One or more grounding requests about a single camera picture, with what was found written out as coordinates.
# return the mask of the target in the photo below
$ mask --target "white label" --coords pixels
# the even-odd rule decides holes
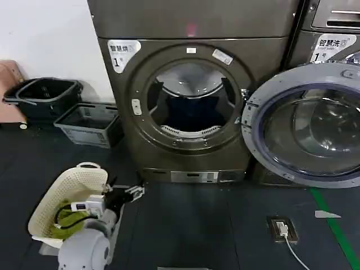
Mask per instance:
[[[327,61],[356,42],[356,35],[322,34],[315,46],[310,62]]]
[[[142,115],[140,100],[137,98],[132,99],[131,106],[133,107],[134,115]]]
[[[112,66],[117,73],[122,73],[130,59],[141,49],[137,40],[111,39],[107,42]]]
[[[186,48],[186,53],[196,53],[196,48]]]
[[[226,65],[230,65],[233,59],[232,57],[220,51],[219,49],[215,49],[215,51],[213,52],[213,57],[225,63]]]

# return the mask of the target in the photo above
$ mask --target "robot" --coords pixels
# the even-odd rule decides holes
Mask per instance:
[[[64,241],[58,252],[58,270],[103,270],[110,264],[111,249],[115,247],[111,242],[116,241],[114,232],[120,226],[123,206],[138,200],[144,193],[142,186],[127,190],[108,186],[103,200],[93,198],[72,203],[73,211],[90,210],[97,214],[97,219],[87,220],[80,231]]]

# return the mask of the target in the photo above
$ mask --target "washing machine door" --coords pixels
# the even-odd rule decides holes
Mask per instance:
[[[248,99],[241,124],[251,153],[279,176],[360,186],[360,66],[309,64],[278,74]]]

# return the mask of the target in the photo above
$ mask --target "washing machine base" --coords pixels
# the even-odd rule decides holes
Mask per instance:
[[[227,183],[240,182],[244,179],[243,170],[212,170],[207,172],[179,172],[159,169],[142,169],[139,171],[145,181],[172,183]]]

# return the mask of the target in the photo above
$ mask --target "washing machine drum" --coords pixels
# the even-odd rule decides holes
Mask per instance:
[[[231,118],[235,94],[225,75],[201,64],[185,63],[160,73],[148,92],[155,124],[183,139],[209,136]]]
[[[360,185],[360,66],[309,64],[248,100],[242,133],[269,170],[316,187]]]

